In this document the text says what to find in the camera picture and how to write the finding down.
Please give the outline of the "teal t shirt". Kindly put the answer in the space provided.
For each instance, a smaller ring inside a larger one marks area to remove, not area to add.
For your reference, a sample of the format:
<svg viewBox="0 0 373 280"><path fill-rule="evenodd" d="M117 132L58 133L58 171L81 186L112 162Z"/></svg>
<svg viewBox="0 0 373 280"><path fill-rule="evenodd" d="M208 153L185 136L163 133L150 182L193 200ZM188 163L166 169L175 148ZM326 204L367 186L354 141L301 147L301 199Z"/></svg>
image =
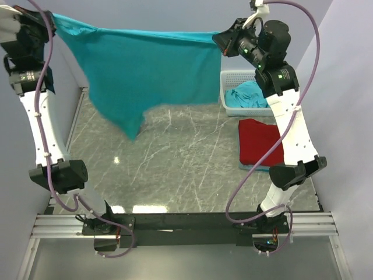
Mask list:
<svg viewBox="0 0 373 280"><path fill-rule="evenodd" d="M129 139L153 107L218 101L221 52L211 32L105 29L59 14L54 23L87 78L91 102Z"/></svg>

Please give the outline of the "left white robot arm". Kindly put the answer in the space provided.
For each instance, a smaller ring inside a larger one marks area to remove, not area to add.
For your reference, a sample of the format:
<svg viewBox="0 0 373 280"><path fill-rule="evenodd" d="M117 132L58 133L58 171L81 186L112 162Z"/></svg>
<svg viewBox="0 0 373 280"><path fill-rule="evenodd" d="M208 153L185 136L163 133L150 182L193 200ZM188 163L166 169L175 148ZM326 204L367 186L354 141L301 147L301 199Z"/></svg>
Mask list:
<svg viewBox="0 0 373 280"><path fill-rule="evenodd" d="M65 210L83 208L84 215L75 217L94 234L112 234L117 221L110 206L87 185L84 161L71 159L57 126L51 56L44 54L55 31L51 12L1 4L3 65L29 119L36 150L36 168L29 177Z"/></svg>

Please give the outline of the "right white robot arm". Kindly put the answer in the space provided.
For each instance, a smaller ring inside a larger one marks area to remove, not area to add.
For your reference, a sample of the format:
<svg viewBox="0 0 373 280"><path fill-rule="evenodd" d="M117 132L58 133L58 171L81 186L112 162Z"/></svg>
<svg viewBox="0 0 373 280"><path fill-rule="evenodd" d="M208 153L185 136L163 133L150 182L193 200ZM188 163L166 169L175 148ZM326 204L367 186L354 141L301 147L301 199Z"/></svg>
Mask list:
<svg viewBox="0 0 373 280"><path fill-rule="evenodd" d="M213 41L225 57L242 56L255 67L255 80L262 90L280 134L279 140L256 162L259 166L279 146L284 151L283 163L269 169L271 185L258 213L246 219L226 218L235 224L256 221L258 230L270 232L276 218L288 210L293 192L313 174L326 167L326 157L319 156L309 136L302 112L300 91L294 68L286 60L291 41L288 26L278 20L261 22L255 33L255 21L238 18L232 26L213 36Z"/></svg>

